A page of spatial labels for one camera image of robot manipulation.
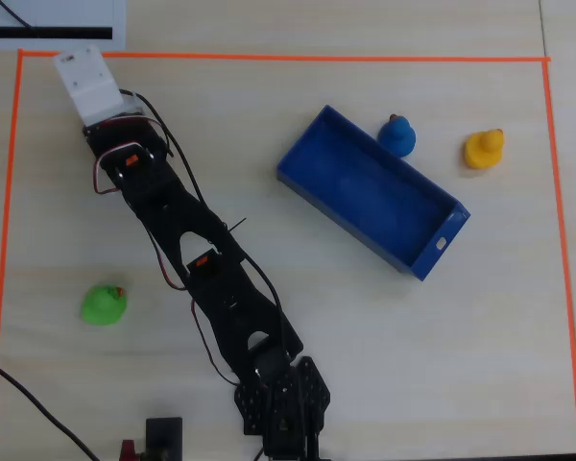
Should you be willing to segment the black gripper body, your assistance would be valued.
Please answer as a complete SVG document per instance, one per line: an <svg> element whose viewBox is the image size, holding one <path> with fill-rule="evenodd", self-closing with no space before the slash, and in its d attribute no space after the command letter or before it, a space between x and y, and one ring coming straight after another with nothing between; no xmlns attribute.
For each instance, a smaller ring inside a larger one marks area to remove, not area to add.
<svg viewBox="0 0 576 461"><path fill-rule="evenodd" d="M83 127L83 135L94 156L123 144L136 143L152 154L169 154L167 131L156 119L142 114L122 114Z"/></svg>

